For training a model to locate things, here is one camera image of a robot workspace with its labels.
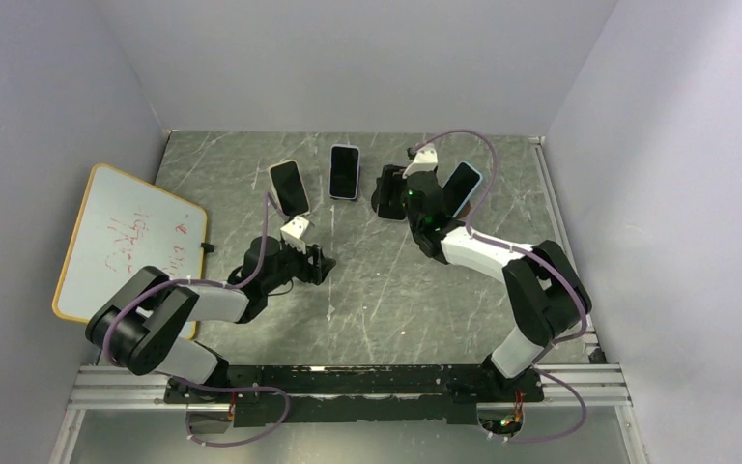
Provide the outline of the phone with lilac case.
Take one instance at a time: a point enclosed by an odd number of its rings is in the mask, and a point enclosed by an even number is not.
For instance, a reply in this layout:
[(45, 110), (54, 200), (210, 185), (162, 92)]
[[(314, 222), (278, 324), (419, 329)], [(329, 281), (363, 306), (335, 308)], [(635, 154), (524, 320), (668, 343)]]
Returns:
[(353, 145), (334, 144), (330, 148), (329, 196), (355, 201), (359, 196), (360, 150)]

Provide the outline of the phone with light blue case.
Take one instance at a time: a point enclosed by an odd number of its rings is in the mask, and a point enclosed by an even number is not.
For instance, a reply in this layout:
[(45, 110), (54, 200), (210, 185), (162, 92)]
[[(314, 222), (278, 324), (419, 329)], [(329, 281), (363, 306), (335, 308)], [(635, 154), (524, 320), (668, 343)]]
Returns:
[(483, 175), (479, 170), (467, 161), (459, 162), (442, 187), (447, 212), (460, 218), (482, 182)]

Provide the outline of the phone with beige case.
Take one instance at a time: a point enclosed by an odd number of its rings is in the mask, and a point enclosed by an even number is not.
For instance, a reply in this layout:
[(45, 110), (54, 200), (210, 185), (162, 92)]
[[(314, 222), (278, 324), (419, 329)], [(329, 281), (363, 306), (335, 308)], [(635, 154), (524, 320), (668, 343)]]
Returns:
[(288, 159), (269, 168), (272, 188), (282, 212), (287, 217), (310, 212), (308, 195), (297, 162)]

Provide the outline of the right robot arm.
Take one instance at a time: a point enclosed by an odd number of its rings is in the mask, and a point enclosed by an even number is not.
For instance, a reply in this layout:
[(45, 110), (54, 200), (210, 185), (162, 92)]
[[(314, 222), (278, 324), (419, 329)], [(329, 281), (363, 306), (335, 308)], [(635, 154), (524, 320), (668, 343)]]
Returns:
[(491, 398), (507, 399), (554, 344), (586, 330), (591, 301), (562, 247), (515, 244), (467, 228), (446, 211), (435, 172), (408, 174), (403, 166), (385, 165), (372, 208), (381, 218), (406, 220), (427, 257), (504, 285), (515, 327), (483, 363), (482, 385)]

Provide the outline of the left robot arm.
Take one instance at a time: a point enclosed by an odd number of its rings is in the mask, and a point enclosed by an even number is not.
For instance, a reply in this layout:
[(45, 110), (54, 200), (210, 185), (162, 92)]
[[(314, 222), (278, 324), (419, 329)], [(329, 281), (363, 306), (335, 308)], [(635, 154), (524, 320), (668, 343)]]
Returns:
[(141, 268), (89, 320), (85, 336), (112, 362), (135, 375), (153, 372), (184, 379), (202, 400), (214, 402), (232, 386), (230, 364), (212, 349), (183, 338), (189, 322), (247, 324), (267, 308), (271, 294), (294, 281), (320, 285), (336, 262), (317, 245), (297, 250), (273, 237), (254, 239), (225, 283), (171, 279)]

